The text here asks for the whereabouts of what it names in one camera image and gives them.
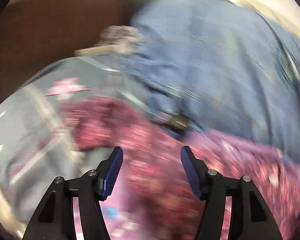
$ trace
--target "blue fabric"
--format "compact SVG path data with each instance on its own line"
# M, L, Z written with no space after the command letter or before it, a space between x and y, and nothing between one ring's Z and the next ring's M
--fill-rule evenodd
M274 145L300 164L298 38L225 0L156 0L132 26L145 40L122 64L150 92L154 113Z

